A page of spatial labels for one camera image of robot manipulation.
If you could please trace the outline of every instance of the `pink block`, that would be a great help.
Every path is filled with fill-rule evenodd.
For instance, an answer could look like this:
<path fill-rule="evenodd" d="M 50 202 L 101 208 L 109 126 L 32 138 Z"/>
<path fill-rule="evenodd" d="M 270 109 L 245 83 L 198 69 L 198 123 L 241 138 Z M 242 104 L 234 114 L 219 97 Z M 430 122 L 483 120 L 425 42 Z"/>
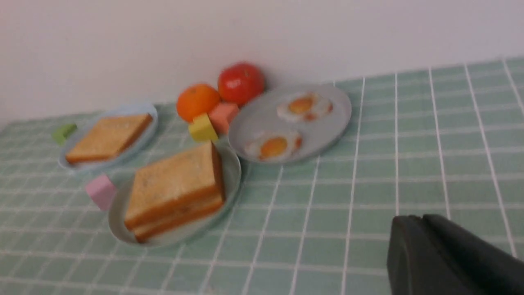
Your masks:
<path fill-rule="evenodd" d="M 116 195 L 115 185 L 105 174 L 102 174 L 89 182 L 85 186 L 85 191 L 102 211 L 109 210 L 111 202 Z"/>
<path fill-rule="evenodd" d="M 209 119 L 218 133 L 227 134 L 229 125 L 238 112 L 236 104 L 221 102 L 209 113 Z"/>

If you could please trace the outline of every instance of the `plate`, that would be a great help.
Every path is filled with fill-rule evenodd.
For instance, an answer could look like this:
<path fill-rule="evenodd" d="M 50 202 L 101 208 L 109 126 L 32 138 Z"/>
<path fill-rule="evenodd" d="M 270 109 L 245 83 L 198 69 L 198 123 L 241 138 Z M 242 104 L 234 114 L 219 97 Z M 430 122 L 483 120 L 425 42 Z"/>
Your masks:
<path fill-rule="evenodd" d="M 300 94 L 316 92 L 331 100 L 333 111 L 311 122 L 287 122 L 277 116 L 277 106 Z M 337 142 L 350 122 L 351 102 L 342 90 L 331 85 L 297 85 L 266 92 L 245 105 L 233 119 L 228 133 L 231 148 L 238 156 L 257 163 L 290 163 L 317 155 Z M 296 130 L 302 135 L 302 146 L 290 157 L 281 161 L 261 161 L 244 152 L 247 142 L 265 131 Z"/>
<path fill-rule="evenodd" d="M 149 113 L 151 117 L 153 117 L 153 121 L 149 124 L 147 129 L 144 132 L 142 132 L 140 137 L 130 147 L 128 147 L 123 153 L 121 153 L 120 156 L 110 161 L 76 164 L 76 165 L 71 165 L 66 160 L 66 154 L 79 141 L 81 141 L 84 138 L 84 136 L 86 136 L 86 134 L 95 126 L 95 124 L 101 118 L 113 117 L 113 116 L 118 116 L 118 115 L 136 115 L 136 114 L 144 114 L 144 113 Z M 113 165 L 122 163 L 123 161 L 129 159 L 130 157 L 138 153 L 153 138 L 153 136 L 155 135 L 157 126 L 158 126 L 157 109 L 155 109 L 155 106 L 153 106 L 150 103 L 131 104 L 131 105 L 122 106 L 115 110 L 105 112 L 91 119 L 85 126 L 78 129 L 68 138 L 68 140 L 65 142 L 64 146 L 62 147 L 62 150 L 60 151 L 60 155 L 58 156 L 58 164 L 60 165 L 60 167 L 68 170 L 71 173 L 77 173 L 77 172 L 101 171 Z"/>
<path fill-rule="evenodd" d="M 235 198 L 237 197 L 241 177 L 240 161 L 235 152 L 229 147 L 219 144 L 216 145 L 216 149 L 222 158 L 222 173 L 226 197 L 226 202 L 218 212 L 164 233 L 149 242 L 140 244 L 136 241 L 133 233 L 127 230 L 124 225 L 127 206 L 133 187 L 133 176 L 118 190 L 109 209 L 107 220 L 113 236 L 132 246 L 162 247 L 186 241 L 213 226 L 213 224 L 220 220 L 233 206 Z"/>

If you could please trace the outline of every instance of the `sandwich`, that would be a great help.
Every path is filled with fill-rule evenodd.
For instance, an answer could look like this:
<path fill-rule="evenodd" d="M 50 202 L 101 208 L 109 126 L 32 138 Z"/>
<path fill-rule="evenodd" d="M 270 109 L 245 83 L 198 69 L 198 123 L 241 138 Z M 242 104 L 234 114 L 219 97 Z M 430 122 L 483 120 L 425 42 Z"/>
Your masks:
<path fill-rule="evenodd" d="M 211 141 L 137 170 L 124 224 L 139 243 L 217 212 L 222 161 Z"/>
<path fill-rule="evenodd" d="M 153 121 L 150 114 L 104 117 L 66 155 L 70 164 L 108 161 L 130 147 Z"/>

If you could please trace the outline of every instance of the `white wall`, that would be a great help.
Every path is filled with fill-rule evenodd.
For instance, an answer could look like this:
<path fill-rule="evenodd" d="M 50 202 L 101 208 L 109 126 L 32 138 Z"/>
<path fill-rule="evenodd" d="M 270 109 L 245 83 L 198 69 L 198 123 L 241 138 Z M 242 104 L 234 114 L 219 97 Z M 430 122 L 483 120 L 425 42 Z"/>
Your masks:
<path fill-rule="evenodd" d="M 524 54 L 522 0 L 2 0 L 0 117 L 38 118 L 216 84 L 272 86 Z"/>

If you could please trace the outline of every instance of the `green block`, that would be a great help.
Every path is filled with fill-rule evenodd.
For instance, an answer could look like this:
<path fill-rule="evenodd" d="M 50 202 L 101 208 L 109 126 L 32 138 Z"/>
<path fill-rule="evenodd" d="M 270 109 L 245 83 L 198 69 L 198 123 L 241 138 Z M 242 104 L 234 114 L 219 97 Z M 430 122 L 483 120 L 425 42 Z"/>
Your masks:
<path fill-rule="evenodd" d="M 59 145 L 63 145 L 67 138 L 77 130 L 77 125 L 74 123 L 62 125 L 60 128 L 56 129 L 52 137 Z"/>

